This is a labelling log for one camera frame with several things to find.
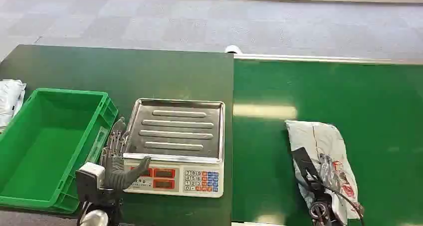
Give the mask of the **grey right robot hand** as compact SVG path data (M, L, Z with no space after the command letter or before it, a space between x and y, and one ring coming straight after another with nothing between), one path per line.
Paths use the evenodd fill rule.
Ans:
M333 161L329 155L320 153L319 154L319 161L320 161L320 170L319 175L322 179L322 183L327 190L334 193L338 198L340 190L341 190L341 180L338 176L338 173L335 170L335 166L333 165Z

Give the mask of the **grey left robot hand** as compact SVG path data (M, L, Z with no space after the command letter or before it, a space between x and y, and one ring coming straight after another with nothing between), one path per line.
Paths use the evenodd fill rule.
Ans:
M125 171L123 153L126 150L128 135L125 118L120 117L112 126L100 156L100 165L105 168L103 188L125 190L149 169L151 157L145 156L138 166Z

